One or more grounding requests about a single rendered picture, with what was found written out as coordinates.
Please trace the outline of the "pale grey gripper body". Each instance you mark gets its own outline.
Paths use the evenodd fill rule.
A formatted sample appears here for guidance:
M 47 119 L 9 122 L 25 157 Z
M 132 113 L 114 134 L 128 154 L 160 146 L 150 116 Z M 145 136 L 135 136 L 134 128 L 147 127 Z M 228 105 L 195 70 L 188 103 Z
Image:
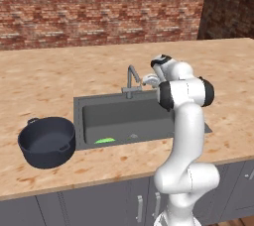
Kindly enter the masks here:
M 160 83 L 160 78 L 154 73 L 147 74 L 142 79 L 143 85 L 151 85 L 153 88 L 157 88 Z

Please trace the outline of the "grey sink tap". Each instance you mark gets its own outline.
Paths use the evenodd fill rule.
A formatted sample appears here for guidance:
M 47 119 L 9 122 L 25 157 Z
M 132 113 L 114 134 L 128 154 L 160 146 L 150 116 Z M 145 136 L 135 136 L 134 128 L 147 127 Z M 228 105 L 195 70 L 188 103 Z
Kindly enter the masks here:
M 132 79 L 135 79 L 135 81 L 138 83 L 138 86 L 132 85 Z M 139 77 L 139 74 L 136 71 L 135 67 L 132 64 L 130 64 L 127 70 L 127 86 L 122 87 L 121 91 L 126 94 L 127 99 L 131 99 L 133 92 L 137 92 L 141 90 L 142 90 L 142 85 L 141 85 L 141 79 Z

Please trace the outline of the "dark grey sink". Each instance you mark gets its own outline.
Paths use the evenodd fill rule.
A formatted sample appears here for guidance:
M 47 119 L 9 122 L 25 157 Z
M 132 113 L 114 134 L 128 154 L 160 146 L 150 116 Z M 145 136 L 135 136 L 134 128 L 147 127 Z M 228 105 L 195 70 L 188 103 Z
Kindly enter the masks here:
M 157 101 L 154 90 L 73 98 L 76 148 L 88 150 L 173 138 L 174 111 Z M 116 141 L 94 144 L 103 138 Z

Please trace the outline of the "green corn cob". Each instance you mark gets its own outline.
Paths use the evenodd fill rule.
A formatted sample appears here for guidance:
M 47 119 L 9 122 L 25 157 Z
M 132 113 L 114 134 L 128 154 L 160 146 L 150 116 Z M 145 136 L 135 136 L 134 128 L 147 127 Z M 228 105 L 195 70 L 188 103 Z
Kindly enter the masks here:
M 103 139 L 99 139 L 97 141 L 94 142 L 94 144 L 106 144 L 106 143 L 112 143 L 115 142 L 116 140 L 114 138 L 103 138 Z

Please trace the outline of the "dark grey pot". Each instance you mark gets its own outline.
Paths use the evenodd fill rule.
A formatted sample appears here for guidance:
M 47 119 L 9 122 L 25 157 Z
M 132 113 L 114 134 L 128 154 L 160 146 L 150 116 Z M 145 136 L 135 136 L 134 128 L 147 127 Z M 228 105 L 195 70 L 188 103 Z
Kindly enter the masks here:
M 74 125 L 63 117 L 32 118 L 20 132 L 18 145 L 32 167 L 56 168 L 75 151 Z

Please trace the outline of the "grey cupboard door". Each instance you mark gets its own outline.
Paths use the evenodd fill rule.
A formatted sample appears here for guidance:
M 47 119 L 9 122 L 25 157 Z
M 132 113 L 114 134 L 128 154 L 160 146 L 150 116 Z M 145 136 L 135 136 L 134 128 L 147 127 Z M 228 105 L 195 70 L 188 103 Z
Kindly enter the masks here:
M 155 203 L 156 203 L 155 192 L 159 192 L 159 191 L 154 185 L 154 178 L 150 176 L 145 226 L 154 226 L 154 222 L 156 220 L 153 217 L 153 213 L 155 211 Z M 164 211 L 168 203 L 168 196 L 161 192 L 160 194 L 161 194 L 161 205 L 160 205 L 159 215 Z
M 219 221 L 243 166 L 243 162 L 217 166 L 220 174 L 218 187 L 199 199 L 193 209 L 194 217 L 202 226 Z
M 46 226 L 34 196 L 0 201 L 0 226 Z
M 144 226 L 147 177 L 38 195 L 47 226 Z M 142 222 L 136 220 L 143 197 Z

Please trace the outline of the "grey cupboard drawer front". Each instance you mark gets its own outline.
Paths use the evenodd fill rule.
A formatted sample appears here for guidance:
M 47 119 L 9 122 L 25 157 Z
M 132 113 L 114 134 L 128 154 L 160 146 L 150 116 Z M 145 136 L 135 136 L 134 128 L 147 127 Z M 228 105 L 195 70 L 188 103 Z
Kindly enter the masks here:
M 233 208 L 239 217 L 254 214 L 254 177 L 250 180 L 244 175 L 254 168 L 254 160 L 247 161 L 234 188 Z

